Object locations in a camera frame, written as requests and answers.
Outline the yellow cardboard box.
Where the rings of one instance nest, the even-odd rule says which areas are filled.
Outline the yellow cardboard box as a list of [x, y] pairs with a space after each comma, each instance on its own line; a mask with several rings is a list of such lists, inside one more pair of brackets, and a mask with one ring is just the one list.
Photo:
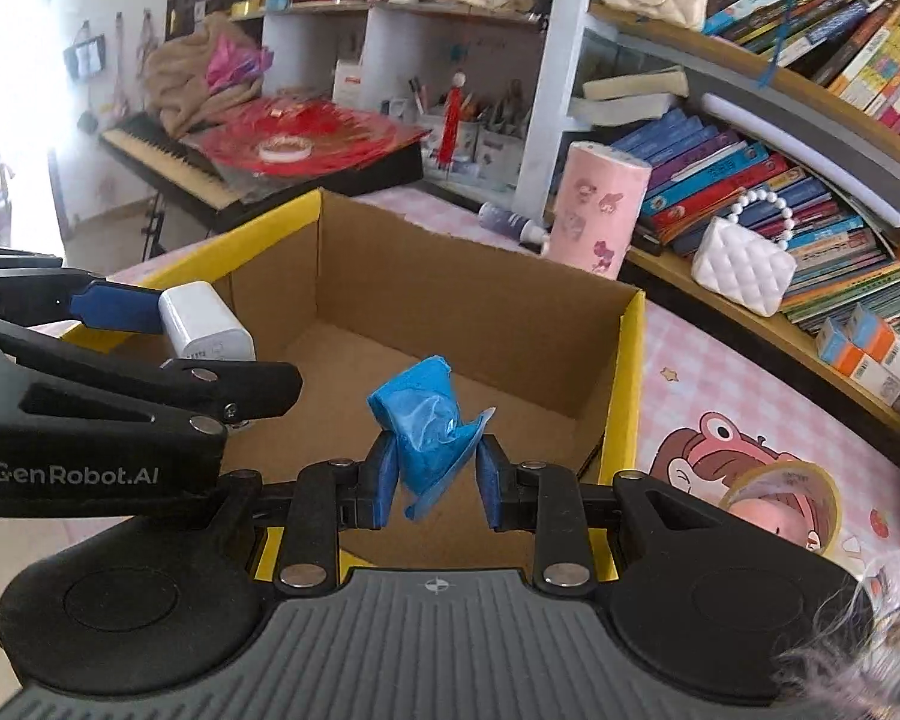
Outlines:
[[258, 358], [304, 378], [286, 416], [233, 434], [227, 468], [284, 481], [363, 457], [379, 432], [368, 395], [430, 356], [512, 460], [601, 483], [634, 465], [645, 299], [632, 286], [324, 190], [126, 273], [149, 288], [196, 280], [222, 294]]

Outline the pink cartoon cylinder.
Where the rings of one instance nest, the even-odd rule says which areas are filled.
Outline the pink cartoon cylinder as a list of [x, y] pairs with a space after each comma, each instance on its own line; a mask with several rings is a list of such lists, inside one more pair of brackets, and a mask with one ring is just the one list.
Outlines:
[[631, 245], [652, 168], [624, 151], [575, 142], [567, 151], [543, 254], [616, 280]]

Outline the white quilted handbag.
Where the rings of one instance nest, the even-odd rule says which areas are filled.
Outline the white quilted handbag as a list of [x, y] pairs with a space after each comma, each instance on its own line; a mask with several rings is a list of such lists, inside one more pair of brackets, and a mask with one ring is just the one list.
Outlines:
[[[767, 205], [781, 216], [784, 231], [766, 238], [741, 224], [751, 205]], [[755, 316], [774, 316], [797, 271], [788, 252], [792, 239], [792, 208], [781, 195], [765, 188], [745, 190], [727, 216], [713, 216], [691, 263], [691, 278], [701, 288], [741, 305]]]

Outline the white power adapter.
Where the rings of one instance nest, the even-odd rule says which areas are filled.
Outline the white power adapter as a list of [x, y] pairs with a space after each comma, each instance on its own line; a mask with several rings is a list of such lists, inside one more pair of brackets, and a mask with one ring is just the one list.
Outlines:
[[159, 296], [164, 335], [180, 359], [256, 359], [255, 341], [230, 307], [205, 281], [190, 281]]

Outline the orange blue box upper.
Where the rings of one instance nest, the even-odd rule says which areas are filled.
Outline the orange blue box upper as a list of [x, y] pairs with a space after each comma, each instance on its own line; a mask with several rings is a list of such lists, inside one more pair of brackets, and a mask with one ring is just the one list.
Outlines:
[[845, 333], [857, 348], [900, 380], [900, 334], [886, 320], [859, 302], [845, 324]]

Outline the blue plastic bag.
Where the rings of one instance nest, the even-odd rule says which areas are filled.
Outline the blue plastic bag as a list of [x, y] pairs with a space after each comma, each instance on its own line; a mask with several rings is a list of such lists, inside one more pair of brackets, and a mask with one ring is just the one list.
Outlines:
[[380, 385], [367, 405], [395, 436], [400, 481], [411, 496], [404, 516], [411, 522], [427, 517], [447, 493], [496, 414], [491, 406], [471, 421], [461, 416], [452, 367], [442, 356], [425, 358]]

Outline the orange blue box lower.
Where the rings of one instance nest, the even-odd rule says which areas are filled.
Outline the orange blue box lower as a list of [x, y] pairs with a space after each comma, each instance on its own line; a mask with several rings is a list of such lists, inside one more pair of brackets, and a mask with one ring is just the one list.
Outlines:
[[816, 351], [827, 366], [853, 380], [884, 405], [893, 406], [900, 397], [900, 380], [855, 346], [831, 319], [823, 323], [816, 335]]

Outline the small glue bottle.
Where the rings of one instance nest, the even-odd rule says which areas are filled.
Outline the small glue bottle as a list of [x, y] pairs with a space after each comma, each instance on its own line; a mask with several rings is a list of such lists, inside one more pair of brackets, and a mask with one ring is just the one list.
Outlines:
[[483, 203], [479, 207], [478, 223], [482, 229], [505, 236], [521, 245], [543, 247], [549, 239], [549, 232], [532, 218], [517, 215], [493, 203]]

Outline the red figurine pen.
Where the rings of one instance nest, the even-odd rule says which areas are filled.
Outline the red figurine pen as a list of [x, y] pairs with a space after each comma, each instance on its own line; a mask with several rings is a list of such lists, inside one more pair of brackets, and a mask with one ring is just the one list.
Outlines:
[[437, 166], [443, 171], [448, 171], [452, 167], [453, 153], [457, 148], [464, 85], [466, 85], [466, 76], [463, 71], [455, 71], [447, 93], [447, 101], [445, 101], [442, 138], [440, 138], [440, 146], [437, 149]]

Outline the white bookshelf unit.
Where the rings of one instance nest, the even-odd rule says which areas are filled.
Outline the white bookshelf unit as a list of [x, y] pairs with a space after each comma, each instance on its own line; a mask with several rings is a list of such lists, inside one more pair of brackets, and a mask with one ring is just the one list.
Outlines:
[[479, 94], [512, 80], [528, 89], [532, 112], [518, 181], [498, 188], [429, 172], [424, 187], [447, 200], [491, 200], [520, 215], [543, 215], [560, 147], [587, 126], [571, 99], [590, 54], [621, 70], [683, 67], [692, 107], [740, 124], [788, 156], [834, 166], [854, 199], [900, 227], [900, 137], [793, 71], [713, 37], [637, 20], [598, 0], [554, 0], [546, 21], [461, 5], [304, 2], [253, 13], [248, 24], [274, 52], [265, 88], [325, 91], [341, 60], [362, 68], [357, 104], [377, 109], [406, 98], [411, 78], [440, 93], [463, 71]]

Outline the keyboard piano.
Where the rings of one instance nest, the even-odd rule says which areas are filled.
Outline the keyboard piano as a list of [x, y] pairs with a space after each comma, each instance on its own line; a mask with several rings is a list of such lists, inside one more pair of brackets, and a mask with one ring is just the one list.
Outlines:
[[182, 208], [211, 232], [232, 231], [314, 188], [357, 197], [424, 179], [417, 143], [359, 169], [317, 179], [278, 179], [232, 167], [219, 172], [198, 149], [170, 138], [154, 117], [142, 112], [103, 130], [97, 140], [165, 202]]

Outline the pink chick plush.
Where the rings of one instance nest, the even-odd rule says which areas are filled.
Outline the pink chick plush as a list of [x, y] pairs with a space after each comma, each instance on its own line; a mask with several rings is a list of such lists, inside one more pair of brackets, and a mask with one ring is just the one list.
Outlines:
[[763, 528], [788, 543], [802, 546], [805, 550], [821, 549], [820, 535], [806, 523], [802, 512], [775, 499], [743, 499], [731, 504], [730, 514], [742, 518], [754, 527]]

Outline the orange blue box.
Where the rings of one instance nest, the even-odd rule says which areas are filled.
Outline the orange blue box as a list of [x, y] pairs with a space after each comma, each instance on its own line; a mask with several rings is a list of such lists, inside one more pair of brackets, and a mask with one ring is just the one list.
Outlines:
[[845, 324], [845, 333], [857, 348], [900, 380], [900, 334], [886, 320], [859, 302]]
[[816, 351], [827, 366], [853, 380], [884, 405], [893, 406], [900, 397], [900, 380], [855, 346], [831, 319], [823, 323], [816, 335]]

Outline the row of leaning books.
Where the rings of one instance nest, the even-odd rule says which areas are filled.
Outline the row of leaning books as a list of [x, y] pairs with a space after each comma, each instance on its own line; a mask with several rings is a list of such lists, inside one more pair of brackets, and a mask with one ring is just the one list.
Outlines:
[[682, 107], [624, 128], [611, 145], [652, 168], [637, 249], [691, 268], [710, 223], [733, 221], [795, 260], [777, 309], [793, 325], [814, 332], [855, 304], [900, 321], [900, 241], [818, 171]]

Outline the yellow tape roll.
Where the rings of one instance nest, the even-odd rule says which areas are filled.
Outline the yellow tape roll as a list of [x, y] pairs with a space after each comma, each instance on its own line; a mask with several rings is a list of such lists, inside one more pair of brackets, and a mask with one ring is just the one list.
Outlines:
[[801, 460], [784, 460], [754, 468], [730, 484], [720, 499], [720, 509], [743, 499], [775, 499], [802, 512], [806, 523], [820, 535], [824, 554], [842, 527], [842, 500], [832, 476], [821, 466]]

